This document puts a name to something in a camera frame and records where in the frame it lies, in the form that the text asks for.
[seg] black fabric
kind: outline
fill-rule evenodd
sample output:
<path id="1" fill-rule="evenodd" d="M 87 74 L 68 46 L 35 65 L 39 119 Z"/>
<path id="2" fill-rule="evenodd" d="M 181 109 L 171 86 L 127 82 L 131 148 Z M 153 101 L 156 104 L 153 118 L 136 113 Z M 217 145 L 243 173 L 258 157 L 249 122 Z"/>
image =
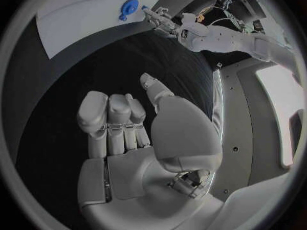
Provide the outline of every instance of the black fabric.
<path id="1" fill-rule="evenodd" d="M 33 196 L 71 229 L 88 229 L 77 204 L 77 181 L 87 159 L 78 107 L 90 90 L 131 93 L 143 104 L 145 127 L 155 117 L 139 77 L 147 72 L 212 117 L 212 70 L 201 53 L 146 32 L 104 47 L 67 71 L 34 109 L 21 138 L 17 169 Z"/>

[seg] blue knob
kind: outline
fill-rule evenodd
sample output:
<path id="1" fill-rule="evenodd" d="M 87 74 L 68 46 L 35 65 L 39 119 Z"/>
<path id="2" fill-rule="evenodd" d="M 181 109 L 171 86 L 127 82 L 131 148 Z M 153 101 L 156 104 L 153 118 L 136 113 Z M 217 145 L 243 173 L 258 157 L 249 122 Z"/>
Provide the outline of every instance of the blue knob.
<path id="1" fill-rule="evenodd" d="M 138 6 L 138 0 L 127 0 L 121 8 L 121 15 L 119 16 L 119 19 L 122 21 L 127 20 L 127 15 L 135 13 L 138 10 Z"/>

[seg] white panel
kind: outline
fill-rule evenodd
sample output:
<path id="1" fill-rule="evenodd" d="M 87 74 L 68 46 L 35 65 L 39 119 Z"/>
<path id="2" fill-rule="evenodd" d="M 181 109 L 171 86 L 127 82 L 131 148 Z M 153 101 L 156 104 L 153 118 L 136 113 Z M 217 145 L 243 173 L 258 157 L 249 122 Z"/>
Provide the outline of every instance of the white panel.
<path id="1" fill-rule="evenodd" d="M 158 0 L 138 0 L 138 11 L 121 21 L 127 0 L 48 0 L 37 12 L 36 23 L 49 58 L 69 45 L 107 28 L 142 21 L 142 6 L 152 8 Z"/>
<path id="2" fill-rule="evenodd" d="M 256 75 L 274 108 L 281 140 L 281 165 L 288 167 L 293 163 L 289 119 L 304 109 L 303 88 L 292 72 L 280 65 L 258 70 Z"/>

